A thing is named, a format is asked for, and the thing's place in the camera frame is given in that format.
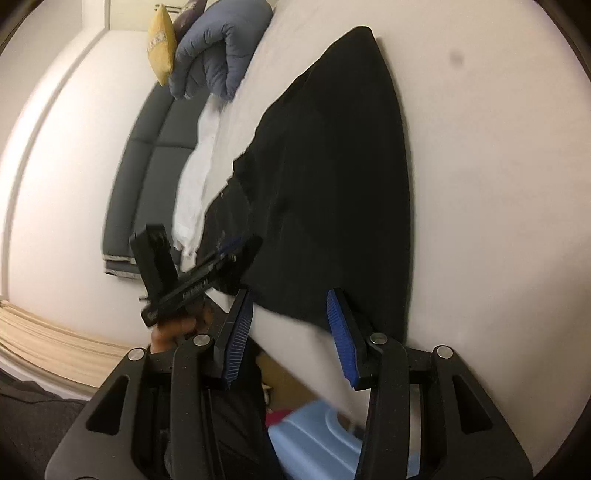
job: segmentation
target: pillow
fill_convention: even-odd
[[[161,4],[148,29],[148,60],[160,85],[164,86],[168,82],[168,75],[173,71],[176,50],[173,21]]]
[[[181,41],[181,38],[188,32],[191,25],[195,23],[195,20],[201,17],[205,11],[205,5],[207,5],[207,0],[190,0],[181,9],[173,22],[177,43]]]

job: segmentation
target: white cloth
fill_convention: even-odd
[[[191,257],[203,233],[203,192],[212,165],[220,116],[226,102],[210,95],[197,123],[197,147],[191,153],[181,173],[173,215],[173,243]]]

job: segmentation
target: blue gripper pad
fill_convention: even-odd
[[[236,323],[234,324],[228,347],[226,348],[223,377],[227,385],[231,385],[236,380],[240,371],[242,356],[244,355],[246,341],[248,340],[248,332],[251,329],[253,308],[252,295],[248,292],[238,312],[238,317],[236,318]]]
[[[326,296],[326,313],[343,374],[349,380],[351,387],[355,388],[359,382],[355,345],[334,290],[330,290]]]

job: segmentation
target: dark stain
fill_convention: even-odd
[[[460,50],[453,49],[449,52],[449,63],[456,69],[464,66],[464,54]]]

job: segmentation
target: metal screw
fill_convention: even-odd
[[[374,345],[383,345],[388,341],[388,337],[382,332],[374,332],[370,335],[369,341]]]
[[[437,347],[437,354],[441,358],[451,358],[453,356],[453,350],[446,345],[441,345]]]
[[[205,333],[201,333],[200,335],[196,335],[193,338],[193,343],[197,346],[205,346],[211,341],[211,337],[206,335]]]
[[[143,348],[134,348],[127,354],[127,358],[129,358],[132,362],[136,360],[141,360],[144,357],[144,349]]]

